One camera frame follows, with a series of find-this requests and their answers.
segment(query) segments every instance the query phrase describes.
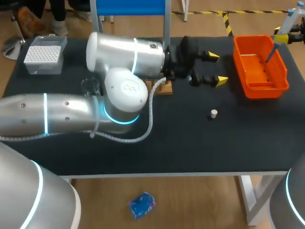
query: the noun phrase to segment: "black tabletop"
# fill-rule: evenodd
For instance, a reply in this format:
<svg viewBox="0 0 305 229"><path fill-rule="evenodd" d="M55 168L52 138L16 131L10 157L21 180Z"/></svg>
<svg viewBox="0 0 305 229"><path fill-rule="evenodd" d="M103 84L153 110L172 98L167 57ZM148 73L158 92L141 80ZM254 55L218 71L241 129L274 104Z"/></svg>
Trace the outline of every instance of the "black tabletop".
<svg viewBox="0 0 305 229"><path fill-rule="evenodd" d="M172 38L178 44L181 38ZM198 38L200 47L221 56L217 63L198 62L202 74L229 77L217 89L173 83L173 95L156 96L151 134L126 145L73 133L7 143L57 175L131 173L285 171L305 150L305 82L286 46L279 51L290 88L279 99L250 101L243 94L233 61L232 37ZM92 76L86 68L85 40L69 39L61 75L29 75L23 48L4 96L23 93L81 94L80 83ZM207 119L218 111L213 121ZM142 135L147 106L134 129L122 137Z"/></svg>

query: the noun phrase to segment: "wooden block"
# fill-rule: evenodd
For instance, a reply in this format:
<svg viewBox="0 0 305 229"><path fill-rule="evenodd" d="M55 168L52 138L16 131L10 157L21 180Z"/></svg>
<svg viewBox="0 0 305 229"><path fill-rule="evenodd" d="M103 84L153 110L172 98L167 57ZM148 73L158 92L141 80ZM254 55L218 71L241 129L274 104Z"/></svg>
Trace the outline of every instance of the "wooden block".
<svg viewBox="0 0 305 229"><path fill-rule="evenodd" d="M151 92L151 89L154 86L155 82L157 82L157 80L145 80L144 81L144 83L147 86L148 93ZM155 91L155 95L166 95L166 94L173 94L171 81L163 82Z"/></svg>

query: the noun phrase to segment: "blue chair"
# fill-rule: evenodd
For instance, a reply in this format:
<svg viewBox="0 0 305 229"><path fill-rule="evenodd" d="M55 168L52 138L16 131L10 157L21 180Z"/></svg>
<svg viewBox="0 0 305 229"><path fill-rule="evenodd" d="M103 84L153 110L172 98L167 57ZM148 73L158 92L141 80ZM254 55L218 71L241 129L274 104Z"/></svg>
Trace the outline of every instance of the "blue chair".
<svg viewBox="0 0 305 229"><path fill-rule="evenodd" d="M99 16L163 15L163 47L170 44L171 0L90 0L93 30L103 32Z"/></svg>

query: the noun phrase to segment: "orange basket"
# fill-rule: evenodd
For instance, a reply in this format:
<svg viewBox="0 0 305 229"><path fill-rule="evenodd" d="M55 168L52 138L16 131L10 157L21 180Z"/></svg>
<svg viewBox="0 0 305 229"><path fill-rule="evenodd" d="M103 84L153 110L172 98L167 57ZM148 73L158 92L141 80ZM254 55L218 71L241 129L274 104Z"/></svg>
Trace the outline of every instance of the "orange basket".
<svg viewBox="0 0 305 229"><path fill-rule="evenodd" d="M287 69L270 36L234 37L233 58L244 93L250 99L278 98L288 90Z"/></svg>

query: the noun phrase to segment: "white cap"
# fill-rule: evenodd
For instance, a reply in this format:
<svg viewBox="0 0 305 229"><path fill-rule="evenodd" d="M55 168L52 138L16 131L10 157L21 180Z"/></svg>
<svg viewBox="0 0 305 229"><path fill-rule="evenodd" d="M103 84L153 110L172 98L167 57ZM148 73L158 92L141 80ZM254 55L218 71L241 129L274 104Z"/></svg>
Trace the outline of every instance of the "white cap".
<svg viewBox="0 0 305 229"><path fill-rule="evenodd" d="M86 62L89 71L94 72L97 52L97 32L90 34L86 49Z"/></svg>
<svg viewBox="0 0 305 229"><path fill-rule="evenodd" d="M216 118L217 110L211 110L211 118Z"/></svg>
<svg viewBox="0 0 305 229"><path fill-rule="evenodd" d="M137 112L146 103L148 91L145 83L127 68L111 68L105 77L109 101L124 112Z"/></svg>

